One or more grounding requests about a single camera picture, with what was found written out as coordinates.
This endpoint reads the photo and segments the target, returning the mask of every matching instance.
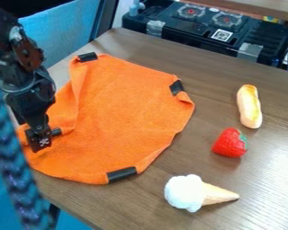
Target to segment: table surface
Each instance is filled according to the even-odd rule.
[[[288,0],[186,0],[183,2],[207,4],[243,13],[271,15],[288,21]]]
[[[48,200],[102,229],[288,229],[288,72],[125,29],[106,32],[74,55],[91,51],[179,76],[196,113],[141,175],[94,186],[35,172]],[[74,55],[49,69],[60,86]],[[264,113],[259,130],[240,125],[235,95],[243,84],[258,87]],[[247,134],[249,150],[241,159],[211,153],[227,127]],[[163,198],[167,180],[189,173],[236,191],[240,200],[195,214],[170,207]]]

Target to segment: toy ice cream cone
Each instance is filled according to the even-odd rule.
[[[165,187],[165,198],[175,208],[196,212],[201,206],[236,200],[239,195],[204,183],[199,176],[191,174],[171,178]]]

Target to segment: orange cloth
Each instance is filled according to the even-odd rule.
[[[18,129],[29,165],[53,177],[105,184],[108,172],[134,166],[142,173],[194,111],[187,93],[171,93],[176,76],[116,57],[75,57],[70,75],[48,111],[50,126],[63,132],[52,147],[34,154],[23,134],[28,127]]]

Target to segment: red strawberry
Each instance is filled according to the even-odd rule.
[[[236,128],[226,128],[212,147],[212,152],[232,158],[247,152],[247,138]]]

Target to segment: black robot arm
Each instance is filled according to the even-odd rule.
[[[56,87],[42,66],[43,51],[25,35],[17,18],[0,9],[0,87],[25,131],[33,152],[51,146],[48,108],[55,102]]]

